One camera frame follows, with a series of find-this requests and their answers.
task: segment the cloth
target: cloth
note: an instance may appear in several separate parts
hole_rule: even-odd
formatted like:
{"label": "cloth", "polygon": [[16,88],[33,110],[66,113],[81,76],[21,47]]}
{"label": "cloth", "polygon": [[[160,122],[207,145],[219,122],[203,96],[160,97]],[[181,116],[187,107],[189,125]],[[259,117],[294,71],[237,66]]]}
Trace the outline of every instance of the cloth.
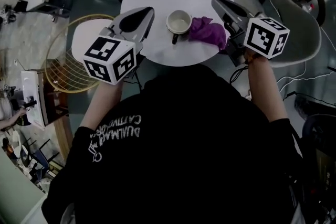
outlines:
{"label": "cloth", "polygon": [[290,223],[289,129],[209,68],[177,68],[77,130],[42,212],[59,223],[73,202],[77,224]]}
{"label": "cloth", "polygon": [[191,23],[189,40],[199,40],[209,44],[214,44],[220,50],[226,47],[225,29],[217,23],[210,23],[212,19],[207,17],[193,18]]}

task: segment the cup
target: cup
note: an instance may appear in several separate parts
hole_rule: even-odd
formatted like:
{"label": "cup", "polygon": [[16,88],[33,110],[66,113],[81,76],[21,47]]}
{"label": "cup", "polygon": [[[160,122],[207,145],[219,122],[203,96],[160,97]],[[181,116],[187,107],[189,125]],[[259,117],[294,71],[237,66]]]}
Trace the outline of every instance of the cup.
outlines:
{"label": "cup", "polygon": [[167,17],[166,25],[170,32],[172,32],[172,43],[176,44],[179,35],[188,32],[191,27],[193,17],[183,10],[176,10]]}

